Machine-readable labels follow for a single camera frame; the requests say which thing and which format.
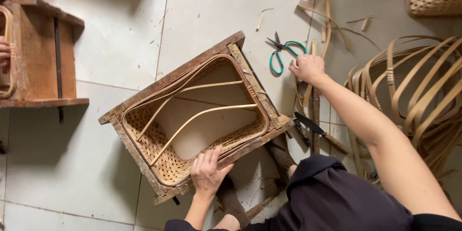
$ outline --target wooden mold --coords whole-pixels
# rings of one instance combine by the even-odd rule
[[[84,21],[41,0],[7,0],[0,7],[6,29],[0,31],[12,45],[0,73],[0,107],[88,104],[76,98],[73,51],[74,29],[82,30]]]
[[[242,31],[233,34],[100,117],[155,190],[155,205],[192,188],[199,153],[223,145],[222,168],[293,126],[274,108],[243,43]]]

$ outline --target person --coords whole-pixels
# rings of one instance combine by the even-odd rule
[[[364,99],[324,73],[321,57],[297,57],[289,69],[327,98],[345,124],[366,144],[385,191],[350,174],[334,157],[316,155],[297,165],[285,136],[265,144],[283,177],[288,202],[264,223],[249,224],[232,181],[233,167],[217,168],[221,147],[199,154],[191,177],[196,188],[184,220],[167,221],[166,231],[201,230],[215,195],[225,216],[215,230],[462,230],[462,220],[409,139]]]

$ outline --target knife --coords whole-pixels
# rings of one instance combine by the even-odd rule
[[[341,153],[343,154],[350,153],[348,147],[340,143],[337,139],[335,139],[329,133],[324,132],[322,128],[320,128],[315,122],[313,122],[308,117],[302,116],[302,114],[298,113],[297,111],[295,112],[295,117],[297,118],[298,121],[302,122],[307,128],[310,128],[316,134],[320,134],[322,137],[324,137],[329,143],[335,146]]]

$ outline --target foot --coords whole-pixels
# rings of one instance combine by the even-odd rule
[[[217,198],[223,207],[225,215],[230,214],[234,216],[239,221],[241,229],[250,224],[250,219],[237,199],[234,184],[228,176],[223,179],[220,188],[218,188]]]
[[[293,165],[297,165],[292,157],[289,154],[289,149],[287,148],[287,141],[285,134],[281,134],[275,137],[273,140],[265,144],[266,150],[268,150],[269,155],[273,158],[278,168],[279,175],[282,180],[287,183],[289,182],[289,169]]]

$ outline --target person's right hand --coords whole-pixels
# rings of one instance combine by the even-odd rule
[[[297,57],[298,69],[294,66],[289,67],[289,70],[295,74],[297,79],[310,83],[313,86],[324,78],[324,60],[319,56],[300,55]]]
[[[10,44],[0,37],[0,67],[6,66],[10,60]]]

